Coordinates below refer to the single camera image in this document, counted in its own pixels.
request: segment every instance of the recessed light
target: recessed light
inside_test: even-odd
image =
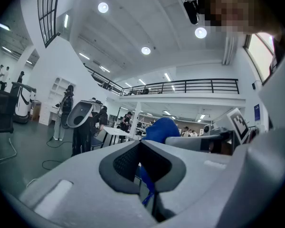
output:
[[[6,47],[2,47],[2,48],[11,53],[11,50],[7,49]]]
[[[146,83],[145,83],[145,82],[143,82],[141,79],[139,79],[139,81],[141,81],[141,83],[142,83],[143,85],[146,85]]]
[[[168,81],[171,81],[171,79],[169,78],[169,76],[168,76],[167,73],[165,73],[165,76],[166,76],[166,78],[167,78]]]
[[[142,53],[145,54],[145,55],[149,55],[151,53],[151,50],[148,47],[143,47],[142,48]]]
[[[79,54],[80,54],[80,56],[82,56],[82,57],[84,57],[84,58],[90,60],[87,56],[85,56],[85,55],[83,55],[83,54],[81,54],[81,53],[79,53]]]
[[[104,68],[103,66],[99,66],[103,71],[107,71],[108,73],[110,72],[108,69]]]
[[[206,35],[207,35],[207,31],[203,27],[197,28],[195,30],[195,36],[197,38],[203,39],[206,37]]]
[[[67,27],[67,20],[68,20],[68,15],[66,14],[66,18],[65,18],[65,28]]]
[[[6,29],[8,31],[10,31],[10,28],[7,26],[7,25],[4,25],[4,24],[1,24],[0,23],[0,27],[3,28],[3,29]]]
[[[109,6],[108,6],[105,2],[101,2],[101,3],[98,5],[98,10],[99,10],[99,12],[101,12],[101,13],[106,13],[106,12],[109,10]]]

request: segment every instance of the black metal railing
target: black metal railing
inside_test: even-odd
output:
[[[45,47],[59,35],[56,33],[57,3],[58,0],[37,0],[40,31]]]
[[[112,82],[110,79],[102,76],[101,74],[97,73],[96,71],[90,69],[86,65],[85,65],[85,67],[91,73],[91,76],[98,83],[98,85],[100,87],[102,87],[104,89],[107,89],[109,91],[112,91],[113,93],[115,93],[117,95],[121,95],[122,94],[123,88],[121,86],[119,86],[118,84]]]
[[[239,94],[238,79],[206,78],[160,82],[123,89],[124,95],[174,94],[174,93],[230,93]]]

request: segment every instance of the cardboard box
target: cardboard box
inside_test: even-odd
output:
[[[40,101],[33,101],[32,102],[32,107],[29,112],[29,119],[31,121],[39,121],[39,114],[40,114],[40,109],[41,109],[41,102]]]

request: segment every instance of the window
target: window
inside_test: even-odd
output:
[[[247,36],[245,49],[251,57],[262,83],[269,77],[269,67],[274,54],[272,36],[258,33]]]

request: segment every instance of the gray floor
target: gray floor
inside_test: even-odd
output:
[[[47,141],[53,136],[54,124],[45,126],[37,122],[28,122],[27,124],[14,123],[14,133],[0,133],[0,158],[13,154],[8,139],[17,150],[16,157],[0,162],[0,186],[16,198],[22,193],[29,182],[44,175],[47,170],[42,168],[42,162],[46,160],[65,161],[71,157],[72,143],[65,143],[59,148],[50,148]],[[100,132],[97,139],[103,140],[104,131]],[[63,142],[72,141],[73,130],[67,129]],[[108,135],[105,146],[108,146],[110,136]],[[52,140],[48,144],[58,146],[61,141]],[[52,169],[59,163],[46,162],[44,167]],[[148,195],[148,189],[142,183],[141,200]],[[152,209],[152,199],[147,207]]]

